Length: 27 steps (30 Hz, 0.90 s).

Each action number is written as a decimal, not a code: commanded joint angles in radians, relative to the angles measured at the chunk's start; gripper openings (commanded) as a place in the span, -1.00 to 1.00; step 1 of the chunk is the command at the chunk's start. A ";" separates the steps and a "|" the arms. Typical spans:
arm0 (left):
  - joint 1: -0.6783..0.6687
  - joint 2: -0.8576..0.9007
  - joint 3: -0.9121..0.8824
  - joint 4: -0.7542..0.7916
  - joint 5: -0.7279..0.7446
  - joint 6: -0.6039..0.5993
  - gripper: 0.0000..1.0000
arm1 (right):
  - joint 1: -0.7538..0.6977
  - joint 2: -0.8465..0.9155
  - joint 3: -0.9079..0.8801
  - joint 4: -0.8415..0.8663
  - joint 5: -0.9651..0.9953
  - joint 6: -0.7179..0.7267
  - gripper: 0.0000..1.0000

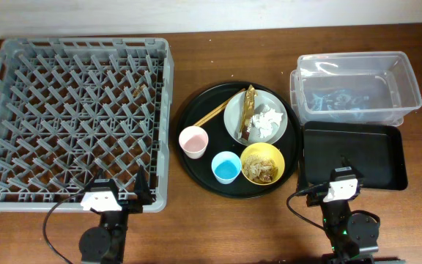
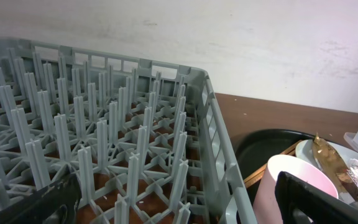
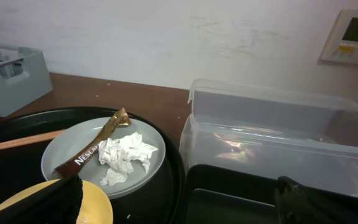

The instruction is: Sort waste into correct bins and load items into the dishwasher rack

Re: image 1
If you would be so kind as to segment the blue cup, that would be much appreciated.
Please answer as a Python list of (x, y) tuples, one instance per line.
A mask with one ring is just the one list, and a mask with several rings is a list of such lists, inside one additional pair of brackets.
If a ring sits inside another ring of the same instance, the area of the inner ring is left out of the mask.
[(216, 180), (224, 185), (232, 183), (242, 168), (240, 157), (230, 151), (223, 151), (214, 156), (211, 163)]

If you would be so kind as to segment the gold snack wrapper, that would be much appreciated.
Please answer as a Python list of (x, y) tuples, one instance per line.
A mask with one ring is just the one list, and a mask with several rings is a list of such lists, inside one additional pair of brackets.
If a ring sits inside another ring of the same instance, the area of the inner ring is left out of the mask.
[(255, 109), (256, 90), (250, 85), (245, 91), (238, 137), (248, 141), (251, 133), (251, 120)]

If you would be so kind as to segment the pink cup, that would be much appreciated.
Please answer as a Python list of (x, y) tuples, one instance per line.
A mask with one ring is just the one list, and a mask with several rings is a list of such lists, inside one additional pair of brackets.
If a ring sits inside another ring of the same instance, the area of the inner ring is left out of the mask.
[(188, 126), (179, 134), (179, 145), (186, 156), (192, 159), (198, 159), (203, 156), (209, 137), (207, 132), (199, 126)]

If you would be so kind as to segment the white tissue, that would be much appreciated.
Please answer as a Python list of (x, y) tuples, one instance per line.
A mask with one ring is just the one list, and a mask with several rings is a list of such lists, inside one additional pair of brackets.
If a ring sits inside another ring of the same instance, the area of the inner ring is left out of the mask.
[(259, 131), (259, 137), (263, 139), (272, 134), (273, 125), (279, 128), (283, 115), (264, 104), (262, 111), (252, 116), (252, 125)]

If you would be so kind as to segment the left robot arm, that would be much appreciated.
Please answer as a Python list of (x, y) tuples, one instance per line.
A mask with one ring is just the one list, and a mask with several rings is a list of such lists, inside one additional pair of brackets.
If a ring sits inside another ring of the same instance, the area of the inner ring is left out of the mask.
[(100, 223), (88, 229), (78, 243), (82, 263), (122, 263), (128, 216), (142, 213), (155, 199), (149, 189), (144, 167), (140, 166), (133, 187), (135, 199), (121, 200), (119, 188), (100, 170), (83, 190), (81, 207), (100, 216)]

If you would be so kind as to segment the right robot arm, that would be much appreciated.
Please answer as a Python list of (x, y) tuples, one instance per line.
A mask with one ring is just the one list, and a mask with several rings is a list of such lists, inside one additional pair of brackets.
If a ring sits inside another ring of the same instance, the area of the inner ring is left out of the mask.
[(319, 206), (322, 229), (332, 246), (325, 254), (325, 263), (373, 263), (373, 253), (379, 251), (379, 216), (365, 210), (351, 210), (349, 202), (360, 194), (363, 175), (348, 159), (330, 172), (327, 182), (312, 186), (307, 194), (307, 206)]

